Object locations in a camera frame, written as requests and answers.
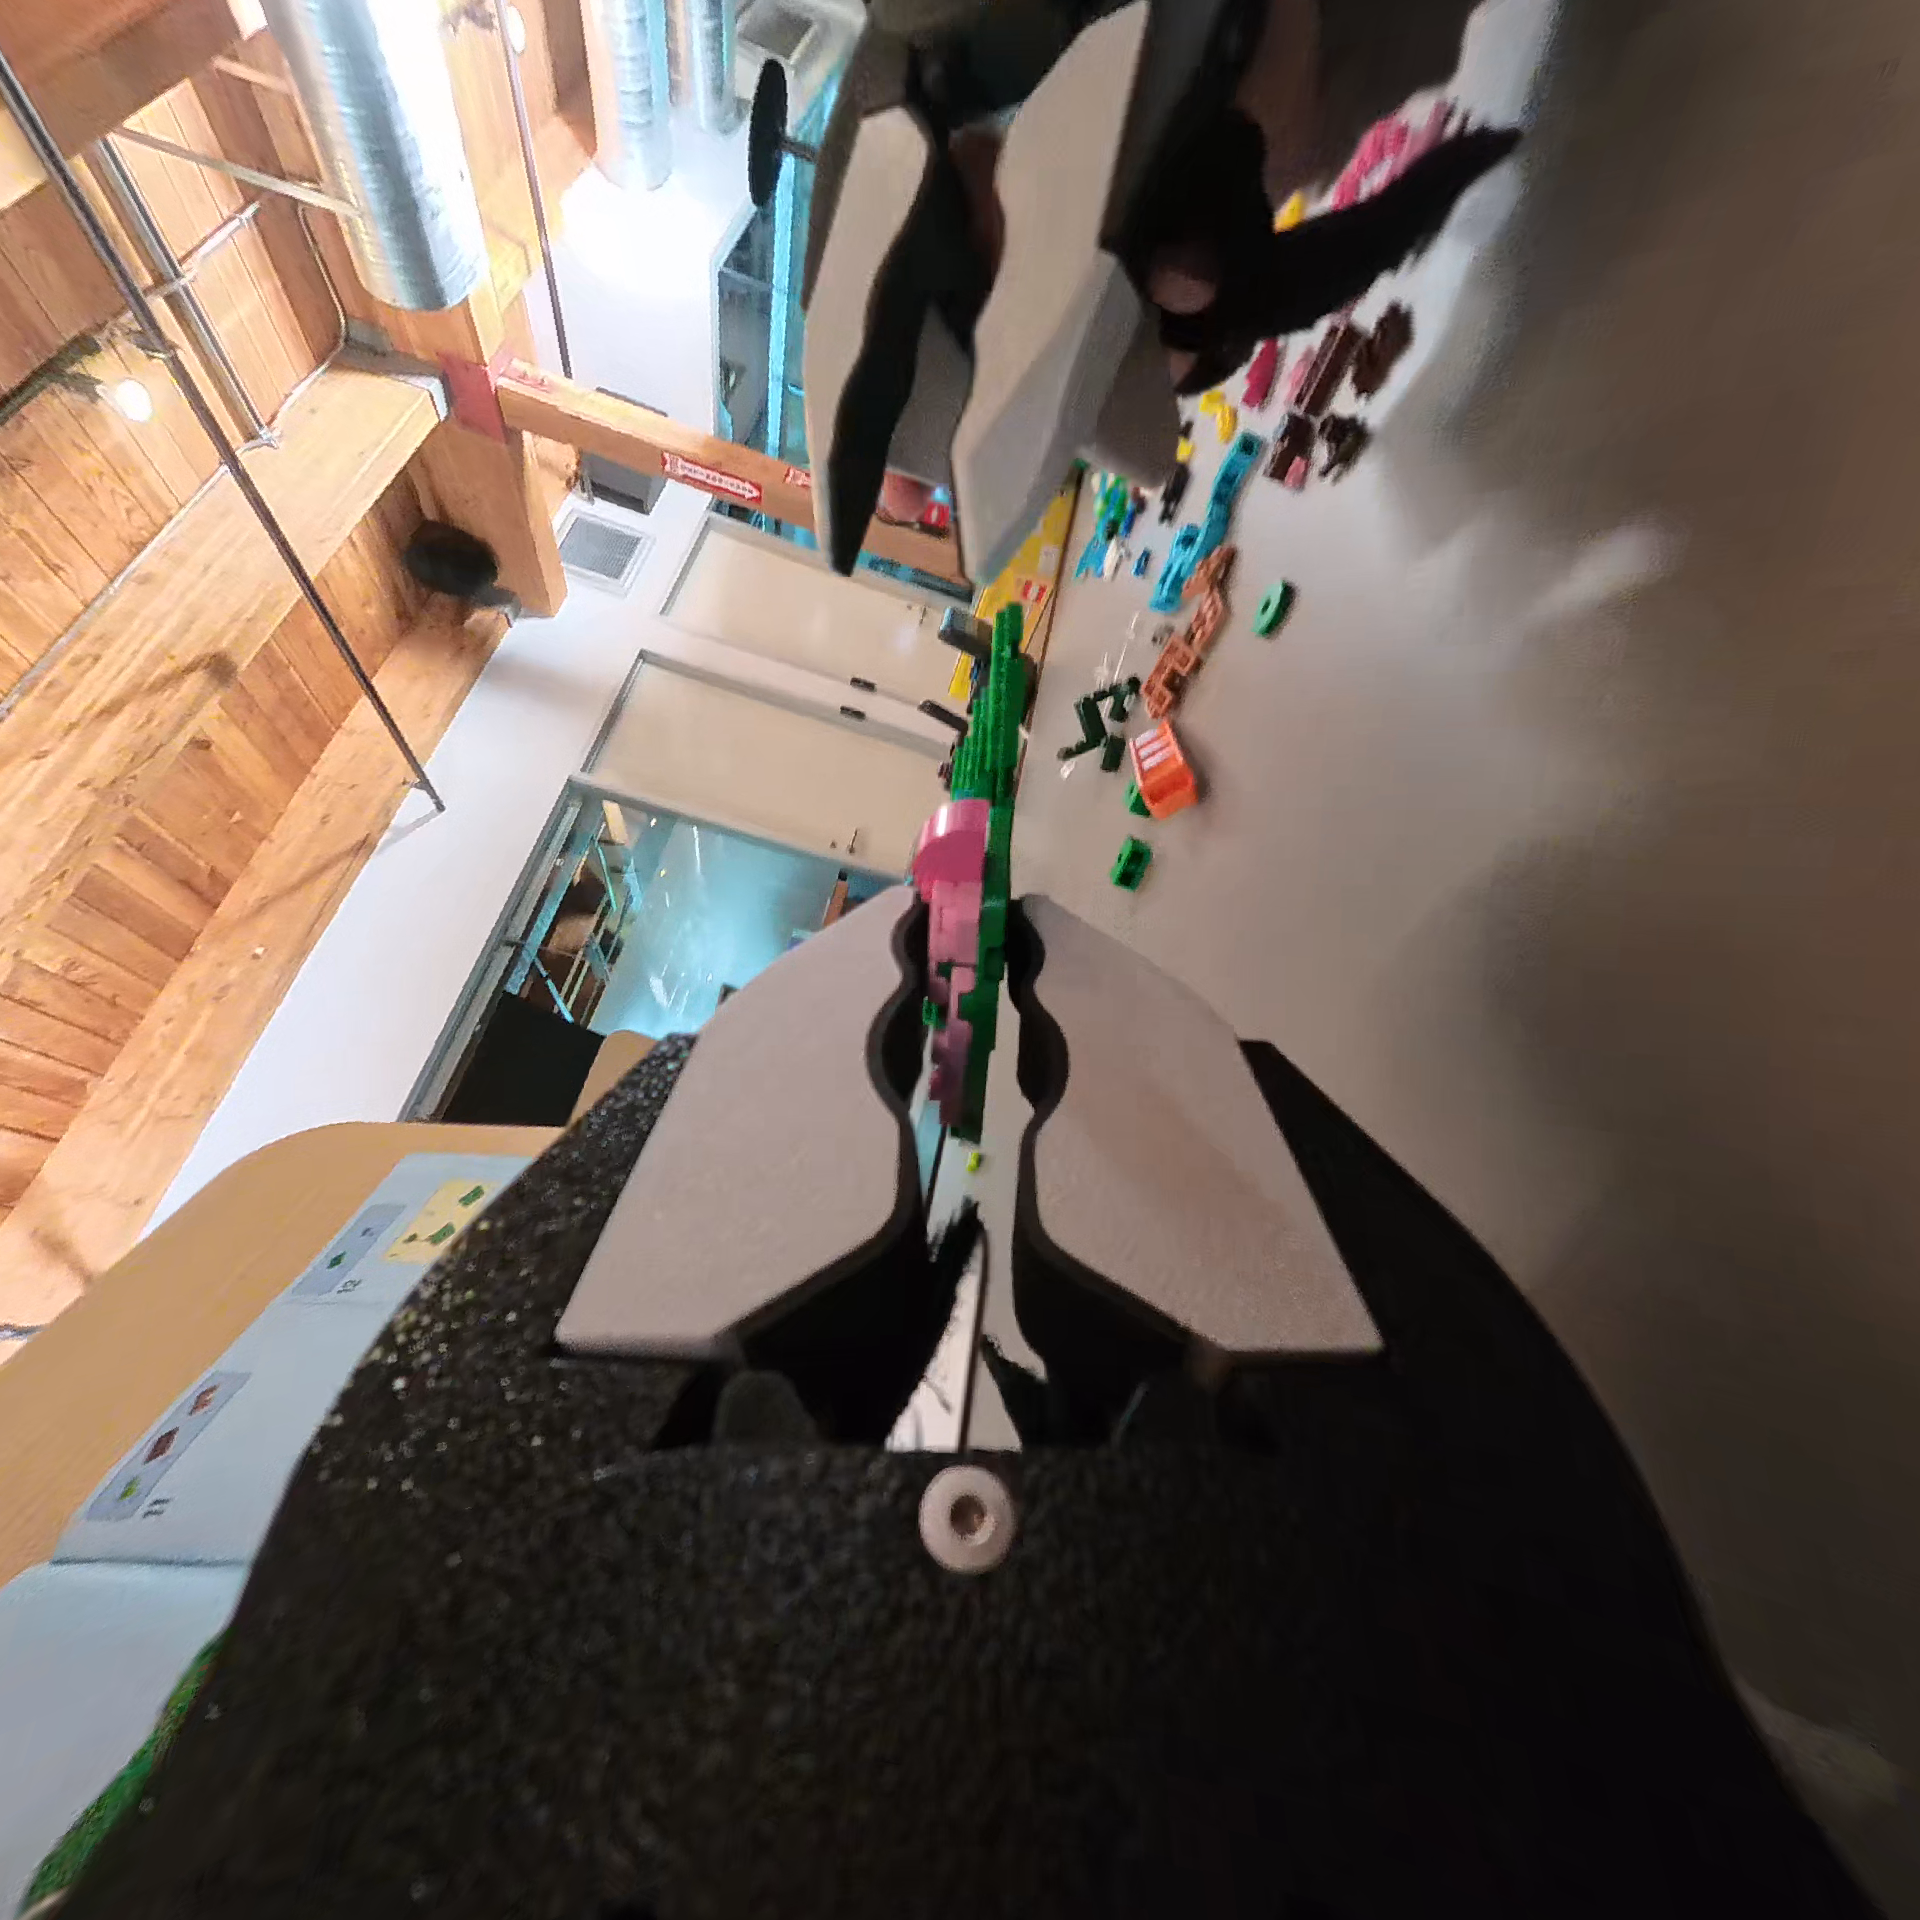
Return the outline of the silver ventilation duct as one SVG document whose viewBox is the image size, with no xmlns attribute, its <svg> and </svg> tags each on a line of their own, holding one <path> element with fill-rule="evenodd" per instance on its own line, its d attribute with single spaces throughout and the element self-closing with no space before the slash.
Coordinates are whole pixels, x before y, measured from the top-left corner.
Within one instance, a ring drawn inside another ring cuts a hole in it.
<svg viewBox="0 0 1920 1920">
<path fill-rule="evenodd" d="M 371 295 L 411 312 L 467 302 L 490 253 L 441 7 L 277 4 L 275 34 Z"/>
<path fill-rule="evenodd" d="M 615 184 L 659 190 L 672 173 L 664 1 L 594 1 L 596 164 Z"/>
</svg>

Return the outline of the green and pink lego model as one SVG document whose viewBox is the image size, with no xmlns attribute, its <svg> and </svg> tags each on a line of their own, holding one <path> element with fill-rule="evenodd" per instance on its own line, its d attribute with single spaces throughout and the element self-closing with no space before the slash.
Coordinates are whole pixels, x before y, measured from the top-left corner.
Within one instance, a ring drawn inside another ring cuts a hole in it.
<svg viewBox="0 0 1920 1920">
<path fill-rule="evenodd" d="M 1017 776 L 1024 756 L 1024 612 L 994 615 L 947 801 L 928 817 L 914 887 L 928 911 L 928 1097 L 951 1136 L 979 1145 L 1007 978 Z"/>
</svg>

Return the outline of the pink lego bricks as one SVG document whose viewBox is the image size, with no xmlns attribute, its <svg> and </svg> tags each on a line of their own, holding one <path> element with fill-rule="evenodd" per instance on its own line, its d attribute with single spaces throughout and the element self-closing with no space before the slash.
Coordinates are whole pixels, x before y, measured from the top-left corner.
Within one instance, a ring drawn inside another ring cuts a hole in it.
<svg viewBox="0 0 1920 1920">
<path fill-rule="evenodd" d="M 1385 192 L 1417 157 L 1439 145 L 1444 134 L 1460 130 L 1466 126 L 1464 116 L 1466 112 L 1457 97 L 1442 97 L 1419 119 L 1410 109 L 1404 109 L 1376 120 L 1367 127 L 1347 168 L 1321 198 L 1311 198 L 1303 190 L 1287 196 L 1274 215 L 1274 233 L 1290 233 L 1319 213 L 1347 209 Z M 1284 337 L 1264 337 L 1243 370 L 1239 396 L 1243 408 L 1260 414 L 1268 405 L 1271 393 L 1281 384 L 1283 361 Z"/>
</svg>

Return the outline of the black round disc stand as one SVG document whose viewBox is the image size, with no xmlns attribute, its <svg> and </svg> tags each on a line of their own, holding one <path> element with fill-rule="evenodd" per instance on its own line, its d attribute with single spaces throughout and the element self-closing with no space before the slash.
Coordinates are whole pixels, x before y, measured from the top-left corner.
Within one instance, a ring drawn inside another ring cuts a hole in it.
<svg viewBox="0 0 1920 1920">
<path fill-rule="evenodd" d="M 787 162 L 813 167 L 819 148 L 788 133 L 788 79 L 777 57 L 764 60 L 749 112 L 748 180 L 755 207 L 776 198 Z"/>
</svg>

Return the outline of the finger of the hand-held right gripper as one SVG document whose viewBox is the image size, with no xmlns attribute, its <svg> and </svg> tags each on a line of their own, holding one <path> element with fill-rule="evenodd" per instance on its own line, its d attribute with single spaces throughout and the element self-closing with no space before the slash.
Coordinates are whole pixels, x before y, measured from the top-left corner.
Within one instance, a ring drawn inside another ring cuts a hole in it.
<svg viewBox="0 0 1920 1920">
<path fill-rule="evenodd" d="M 857 120 L 803 302 L 813 532 L 850 573 L 890 470 L 947 480 L 947 324 L 930 295 L 940 167 L 923 109 Z"/>
<path fill-rule="evenodd" d="M 951 438 L 956 532 L 989 584 L 1075 458 L 1161 486 L 1180 441 L 1159 322 L 1104 240 L 1151 7 L 1090 23 L 1016 112 L 997 159 L 1000 264 Z"/>
</svg>

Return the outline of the metal ceiling rod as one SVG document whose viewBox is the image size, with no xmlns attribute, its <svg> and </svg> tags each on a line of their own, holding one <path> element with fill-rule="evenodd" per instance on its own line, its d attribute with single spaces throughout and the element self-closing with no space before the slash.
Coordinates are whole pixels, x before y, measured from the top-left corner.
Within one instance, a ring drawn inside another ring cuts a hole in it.
<svg viewBox="0 0 1920 1920">
<path fill-rule="evenodd" d="M 244 465 L 244 458 L 239 446 L 232 442 L 223 421 L 216 416 L 201 384 L 193 374 L 191 366 L 184 361 L 181 349 L 173 344 L 171 335 L 164 333 L 164 327 L 157 320 L 153 302 L 147 287 L 137 280 L 132 268 L 128 264 L 124 252 L 115 244 L 107 233 L 104 215 L 91 202 L 87 190 L 83 188 L 74 164 L 60 150 L 53 130 L 43 120 L 36 102 L 32 100 L 31 92 L 26 88 L 21 74 L 13 71 L 12 62 L 3 60 L 3 97 L 5 108 L 10 109 L 18 133 L 28 138 L 31 152 L 42 164 L 42 172 L 48 173 L 51 182 L 57 188 L 61 202 L 66 206 L 74 224 L 87 237 L 87 244 L 107 269 L 113 286 L 125 300 L 128 312 L 136 320 L 137 335 L 141 349 L 148 356 L 160 359 L 167 374 L 173 378 L 177 391 L 181 393 L 188 410 L 197 421 L 200 430 L 216 448 L 223 468 L 229 470 L 236 492 L 251 510 L 256 522 L 265 532 L 277 553 L 279 562 L 291 573 L 295 588 L 299 589 L 307 605 L 314 610 L 319 623 L 322 626 L 324 637 L 330 640 L 335 654 L 345 662 L 352 673 L 352 680 L 359 685 L 364 700 L 372 709 L 378 722 L 385 726 L 389 741 L 393 742 L 396 751 L 407 766 L 411 776 L 415 790 L 423 792 L 426 800 L 433 805 L 436 813 L 447 813 L 449 805 L 444 796 L 435 786 L 433 776 L 426 769 L 423 758 L 417 753 L 415 744 L 407 741 L 405 732 L 401 728 L 393 709 L 379 695 L 371 672 L 352 648 L 339 617 L 332 612 L 328 599 L 322 597 L 315 578 L 297 556 L 292 540 L 281 528 L 281 521 L 268 497 L 261 494 L 255 476 Z"/>
</svg>

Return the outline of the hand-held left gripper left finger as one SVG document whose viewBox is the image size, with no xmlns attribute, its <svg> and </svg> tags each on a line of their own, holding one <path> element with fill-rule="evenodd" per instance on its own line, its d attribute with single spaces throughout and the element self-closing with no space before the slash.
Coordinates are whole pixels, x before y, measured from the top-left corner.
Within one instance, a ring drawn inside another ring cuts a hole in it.
<svg viewBox="0 0 1920 1920">
<path fill-rule="evenodd" d="M 564 1354 L 740 1352 L 913 1231 L 919 928 L 890 887 L 715 1007 L 561 1313 Z"/>
</svg>

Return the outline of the wooden booklet stand board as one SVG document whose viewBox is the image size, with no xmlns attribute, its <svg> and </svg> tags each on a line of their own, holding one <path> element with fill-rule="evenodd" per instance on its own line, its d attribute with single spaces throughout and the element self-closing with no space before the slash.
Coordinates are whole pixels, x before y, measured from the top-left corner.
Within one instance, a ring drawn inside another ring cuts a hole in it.
<svg viewBox="0 0 1920 1920">
<path fill-rule="evenodd" d="M 60 1533 L 193 1375 L 415 1154 L 536 1158 L 559 1126 L 343 1119 L 265 1142 L 188 1198 L 3 1368 L 3 1578 Z"/>
</svg>

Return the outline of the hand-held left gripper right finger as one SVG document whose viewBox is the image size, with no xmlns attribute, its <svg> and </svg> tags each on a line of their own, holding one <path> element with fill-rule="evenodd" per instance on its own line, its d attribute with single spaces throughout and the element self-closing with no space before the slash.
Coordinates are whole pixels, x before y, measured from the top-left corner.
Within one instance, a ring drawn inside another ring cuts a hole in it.
<svg viewBox="0 0 1920 1920">
<path fill-rule="evenodd" d="M 1016 981 L 1028 1108 L 1016 1248 L 1218 1360 L 1383 1349 L 1321 1206 L 1223 1014 L 1047 895 Z"/>
</svg>

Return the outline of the grey wall vent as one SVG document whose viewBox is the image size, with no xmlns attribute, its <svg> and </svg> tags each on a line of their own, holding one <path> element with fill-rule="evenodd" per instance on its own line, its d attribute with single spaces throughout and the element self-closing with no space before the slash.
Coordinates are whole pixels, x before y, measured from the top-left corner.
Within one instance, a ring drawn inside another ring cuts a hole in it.
<svg viewBox="0 0 1920 1920">
<path fill-rule="evenodd" d="M 559 521 L 559 549 L 575 583 L 627 597 L 648 569 L 657 540 L 631 517 L 599 511 L 576 497 Z"/>
</svg>

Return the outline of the yellow lego box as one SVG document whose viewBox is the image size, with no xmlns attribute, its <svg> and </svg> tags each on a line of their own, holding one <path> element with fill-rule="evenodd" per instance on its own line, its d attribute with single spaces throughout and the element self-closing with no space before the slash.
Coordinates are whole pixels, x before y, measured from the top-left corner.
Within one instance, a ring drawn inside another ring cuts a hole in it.
<svg viewBox="0 0 1920 1920">
<path fill-rule="evenodd" d="M 1083 485 L 1083 464 L 1073 464 L 1028 536 L 976 599 L 976 615 L 988 623 L 994 623 L 1008 605 L 1023 610 L 1026 650 L 1041 644 L 1044 620 L 1061 588 L 1065 543 Z"/>
</svg>

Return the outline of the lego instruction booklet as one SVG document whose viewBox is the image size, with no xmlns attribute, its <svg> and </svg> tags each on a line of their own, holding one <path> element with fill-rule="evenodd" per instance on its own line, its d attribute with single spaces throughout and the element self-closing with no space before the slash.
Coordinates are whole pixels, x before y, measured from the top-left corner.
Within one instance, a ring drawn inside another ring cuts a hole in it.
<svg viewBox="0 0 1920 1920">
<path fill-rule="evenodd" d="M 107 1470 L 55 1553 L 5 1584 L 5 1916 L 157 1732 L 220 1636 L 301 1450 L 378 1333 L 521 1156 L 415 1154 Z"/>
</svg>

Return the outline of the scattered mixed-colour lego bricks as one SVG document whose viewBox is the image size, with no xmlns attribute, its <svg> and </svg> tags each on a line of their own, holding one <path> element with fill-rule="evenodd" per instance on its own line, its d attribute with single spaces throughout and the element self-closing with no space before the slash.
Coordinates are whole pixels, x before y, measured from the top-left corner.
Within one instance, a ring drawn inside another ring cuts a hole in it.
<svg viewBox="0 0 1920 1920">
<path fill-rule="evenodd" d="M 1212 389 L 1177 434 L 1175 465 L 1159 492 L 1163 549 L 1140 543 L 1145 496 L 1115 473 L 1100 476 L 1096 535 L 1080 559 L 1085 578 L 1122 564 L 1151 581 L 1128 640 L 1075 702 L 1076 734 L 1061 748 L 1063 773 L 1096 762 L 1124 776 L 1133 822 L 1163 825 L 1204 798 L 1208 782 L 1177 728 L 1183 709 L 1232 623 L 1237 522 L 1256 480 L 1299 496 L 1345 480 L 1376 438 L 1367 414 L 1416 343 L 1413 309 L 1385 304 L 1371 320 L 1340 314 L 1297 359 L 1263 343 L 1243 378 L 1243 407 Z"/>
</svg>

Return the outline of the wooden ceiling beam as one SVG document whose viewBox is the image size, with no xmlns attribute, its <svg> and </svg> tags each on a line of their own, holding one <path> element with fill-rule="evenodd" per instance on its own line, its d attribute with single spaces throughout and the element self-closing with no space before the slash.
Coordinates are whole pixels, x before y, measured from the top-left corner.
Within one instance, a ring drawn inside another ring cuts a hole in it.
<svg viewBox="0 0 1920 1920">
<path fill-rule="evenodd" d="M 504 425 L 808 529 L 824 559 L 831 558 L 825 506 L 808 465 L 589 391 L 509 353 L 487 370 L 487 378 Z"/>
</svg>

